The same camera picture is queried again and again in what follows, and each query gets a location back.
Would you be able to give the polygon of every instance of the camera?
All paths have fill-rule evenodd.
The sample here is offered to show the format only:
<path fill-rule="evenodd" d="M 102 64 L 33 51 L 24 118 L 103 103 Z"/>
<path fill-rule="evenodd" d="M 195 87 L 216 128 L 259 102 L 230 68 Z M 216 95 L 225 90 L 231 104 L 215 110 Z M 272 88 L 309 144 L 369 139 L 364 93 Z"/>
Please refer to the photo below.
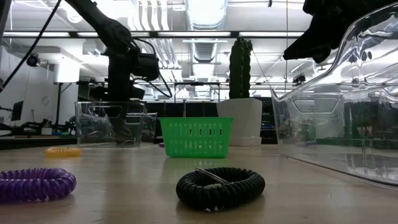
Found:
<path fill-rule="evenodd" d="M 30 67 L 38 67 L 40 63 L 39 54 L 37 53 L 32 53 L 26 60 L 26 64 Z"/>

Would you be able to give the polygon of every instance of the computer monitor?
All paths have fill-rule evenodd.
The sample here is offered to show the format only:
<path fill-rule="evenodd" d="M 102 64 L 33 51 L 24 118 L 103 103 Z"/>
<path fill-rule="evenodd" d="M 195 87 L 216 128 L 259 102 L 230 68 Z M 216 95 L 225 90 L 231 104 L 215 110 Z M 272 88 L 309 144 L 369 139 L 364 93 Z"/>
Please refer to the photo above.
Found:
<path fill-rule="evenodd" d="M 20 101 L 18 103 L 14 103 L 14 107 L 12 108 L 11 121 L 19 121 L 19 120 L 21 120 L 22 107 L 23 106 L 24 106 L 24 102 L 23 101 Z"/>

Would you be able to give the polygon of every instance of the fluorescent light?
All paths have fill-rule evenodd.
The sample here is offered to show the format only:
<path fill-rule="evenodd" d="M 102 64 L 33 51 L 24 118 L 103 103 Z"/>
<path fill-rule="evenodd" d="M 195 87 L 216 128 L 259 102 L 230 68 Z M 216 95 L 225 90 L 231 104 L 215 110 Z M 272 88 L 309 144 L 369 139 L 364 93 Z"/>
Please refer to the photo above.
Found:
<path fill-rule="evenodd" d="M 217 44 L 217 43 L 228 43 L 227 40 L 182 40 L 185 44 Z"/>
<path fill-rule="evenodd" d="M 303 32 L 240 32 L 241 37 L 300 37 Z"/>
<path fill-rule="evenodd" d="M 4 32 L 5 37 L 37 37 L 39 32 Z M 69 37 L 68 32 L 44 32 L 42 37 Z"/>
<path fill-rule="evenodd" d="M 159 37 L 229 37 L 230 32 L 192 31 L 192 32 L 159 32 Z"/>
<path fill-rule="evenodd" d="M 77 35 L 80 37 L 98 37 L 96 32 L 78 32 Z"/>
<path fill-rule="evenodd" d="M 131 32 L 132 37 L 149 37 L 148 32 Z"/>

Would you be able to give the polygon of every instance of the potted cactus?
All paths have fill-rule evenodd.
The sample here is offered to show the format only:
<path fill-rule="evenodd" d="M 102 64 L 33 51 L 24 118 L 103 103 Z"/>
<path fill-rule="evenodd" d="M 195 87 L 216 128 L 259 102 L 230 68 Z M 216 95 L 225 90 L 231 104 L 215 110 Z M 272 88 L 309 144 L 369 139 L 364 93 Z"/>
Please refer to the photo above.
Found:
<path fill-rule="evenodd" d="M 231 146 L 261 144 L 262 102 L 250 98 L 250 40 L 238 37 L 229 57 L 229 100 L 217 104 L 218 116 L 233 117 Z"/>

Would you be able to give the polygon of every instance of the cactus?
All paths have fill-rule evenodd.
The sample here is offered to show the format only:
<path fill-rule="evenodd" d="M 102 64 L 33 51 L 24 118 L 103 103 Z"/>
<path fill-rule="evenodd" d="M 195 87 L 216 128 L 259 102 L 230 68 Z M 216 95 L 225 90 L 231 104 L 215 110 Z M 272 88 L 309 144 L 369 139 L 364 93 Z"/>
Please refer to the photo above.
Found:
<path fill-rule="evenodd" d="M 229 57 L 229 98 L 249 98 L 251 41 L 238 37 Z"/>
<path fill-rule="evenodd" d="M 253 45 L 250 40 L 244 40 L 243 42 L 243 82 L 242 82 L 242 97 L 250 97 L 250 55 L 253 50 Z"/>

